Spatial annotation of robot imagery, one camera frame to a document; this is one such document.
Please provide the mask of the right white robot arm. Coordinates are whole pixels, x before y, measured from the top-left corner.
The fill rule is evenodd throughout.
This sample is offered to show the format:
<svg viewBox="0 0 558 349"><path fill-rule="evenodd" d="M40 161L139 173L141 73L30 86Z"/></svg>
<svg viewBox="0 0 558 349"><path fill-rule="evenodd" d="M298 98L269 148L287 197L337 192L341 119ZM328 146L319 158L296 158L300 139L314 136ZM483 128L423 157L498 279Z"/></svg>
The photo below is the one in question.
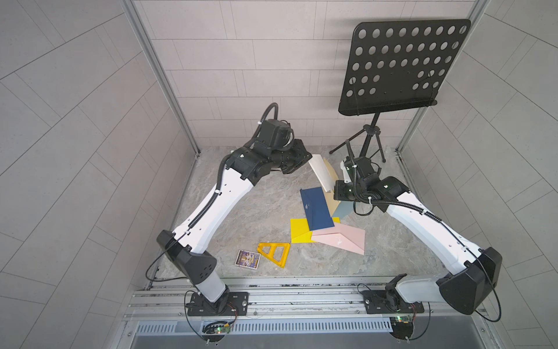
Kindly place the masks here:
<svg viewBox="0 0 558 349"><path fill-rule="evenodd" d="M433 276L400 274L386 285L392 309L401 302L445 302L471 315L495 291L503 257L492 247L480 248L447 226L395 177L376 174L363 180L338 180L334 198L379 208L401 222L440 259L445 272Z"/></svg>

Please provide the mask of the kraft tan envelope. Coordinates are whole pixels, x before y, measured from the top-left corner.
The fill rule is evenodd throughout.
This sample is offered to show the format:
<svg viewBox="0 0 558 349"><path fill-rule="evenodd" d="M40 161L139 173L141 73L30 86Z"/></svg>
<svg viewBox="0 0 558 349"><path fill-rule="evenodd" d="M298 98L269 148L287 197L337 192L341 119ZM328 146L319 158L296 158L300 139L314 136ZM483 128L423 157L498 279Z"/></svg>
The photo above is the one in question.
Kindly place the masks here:
<svg viewBox="0 0 558 349"><path fill-rule="evenodd" d="M326 168L327 168L327 170L328 170L328 174L329 174L330 177L331 177L331 180L333 180L333 183L336 184L336 182L337 182L337 180L339 179L339 177L338 177L338 175L337 175L335 169L331 166L331 164L328 162L327 159L324 159L323 161L324 161L324 164L325 164L325 166L326 166ZM336 212L337 207L338 207L339 204L340 204L340 201L337 201L337 200L334 198L334 189L325 192L325 193L324 193L324 196L325 196L325 200L326 200L326 203L327 203L327 206L328 206L328 211L329 211L330 215L333 217L333 216L334 216L334 212Z"/></svg>

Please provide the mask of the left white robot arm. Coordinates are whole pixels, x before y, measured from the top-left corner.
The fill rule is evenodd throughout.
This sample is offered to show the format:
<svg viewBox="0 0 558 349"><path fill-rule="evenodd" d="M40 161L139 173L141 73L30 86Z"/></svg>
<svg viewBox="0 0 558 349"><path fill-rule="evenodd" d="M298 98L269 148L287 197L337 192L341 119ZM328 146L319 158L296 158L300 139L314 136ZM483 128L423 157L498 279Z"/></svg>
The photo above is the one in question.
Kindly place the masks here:
<svg viewBox="0 0 558 349"><path fill-rule="evenodd" d="M272 148L254 141L220 162L217 182L195 211L174 231L161 231L157 243L164 255L215 308L226 306L229 289L218 276L217 259L207 252L209 242L232 208L272 170L291 174L312 154L300 139Z"/></svg>

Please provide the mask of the navy blue envelope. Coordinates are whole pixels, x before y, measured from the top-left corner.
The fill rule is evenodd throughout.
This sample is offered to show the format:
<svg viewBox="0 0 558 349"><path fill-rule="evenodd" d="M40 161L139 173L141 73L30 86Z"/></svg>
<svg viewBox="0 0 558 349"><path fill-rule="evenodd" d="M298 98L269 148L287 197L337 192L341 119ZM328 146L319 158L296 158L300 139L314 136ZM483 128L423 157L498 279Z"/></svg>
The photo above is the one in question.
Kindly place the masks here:
<svg viewBox="0 0 558 349"><path fill-rule="evenodd" d="M322 188L301 189L300 195L310 231L334 227Z"/></svg>

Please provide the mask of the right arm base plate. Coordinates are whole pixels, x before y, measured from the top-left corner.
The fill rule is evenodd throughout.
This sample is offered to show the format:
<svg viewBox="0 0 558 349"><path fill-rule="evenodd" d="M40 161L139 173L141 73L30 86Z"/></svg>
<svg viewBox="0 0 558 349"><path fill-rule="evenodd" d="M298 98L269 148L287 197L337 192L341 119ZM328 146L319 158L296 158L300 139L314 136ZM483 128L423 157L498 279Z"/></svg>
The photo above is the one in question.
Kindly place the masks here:
<svg viewBox="0 0 558 349"><path fill-rule="evenodd" d="M387 295L386 290L364 289L358 291L363 297L366 313L371 314L423 314L421 302L407 303L399 296Z"/></svg>

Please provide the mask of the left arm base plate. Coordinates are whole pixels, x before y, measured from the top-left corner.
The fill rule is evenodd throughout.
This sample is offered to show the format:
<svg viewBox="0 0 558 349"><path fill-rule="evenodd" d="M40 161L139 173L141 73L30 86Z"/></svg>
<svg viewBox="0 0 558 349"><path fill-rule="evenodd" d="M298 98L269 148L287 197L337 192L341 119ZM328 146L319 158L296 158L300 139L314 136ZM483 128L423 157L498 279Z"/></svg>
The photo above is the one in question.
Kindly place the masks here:
<svg viewBox="0 0 558 349"><path fill-rule="evenodd" d="M188 316L245 316L249 293L226 291L216 302L194 293L186 303Z"/></svg>

